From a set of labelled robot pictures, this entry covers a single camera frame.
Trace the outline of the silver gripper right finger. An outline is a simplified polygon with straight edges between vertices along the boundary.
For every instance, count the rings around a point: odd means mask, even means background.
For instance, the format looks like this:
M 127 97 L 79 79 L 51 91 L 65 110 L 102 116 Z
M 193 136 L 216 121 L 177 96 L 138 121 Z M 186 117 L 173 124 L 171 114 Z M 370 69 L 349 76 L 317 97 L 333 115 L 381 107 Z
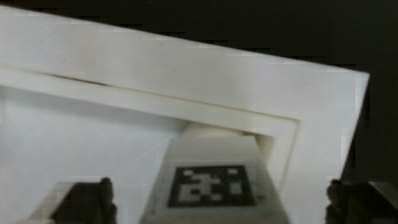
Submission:
M 331 180 L 324 224 L 398 224 L 398 188 L 385 182 Z

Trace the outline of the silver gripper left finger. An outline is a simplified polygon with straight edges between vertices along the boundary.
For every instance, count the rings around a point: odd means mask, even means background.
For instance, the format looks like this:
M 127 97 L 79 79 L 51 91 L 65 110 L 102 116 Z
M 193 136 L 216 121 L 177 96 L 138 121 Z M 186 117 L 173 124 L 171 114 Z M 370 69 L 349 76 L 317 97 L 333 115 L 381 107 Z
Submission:
M 109 178 L 97 183 L 77 182 L 51 213 L 52 224 L 116 224 L 115 216 Z

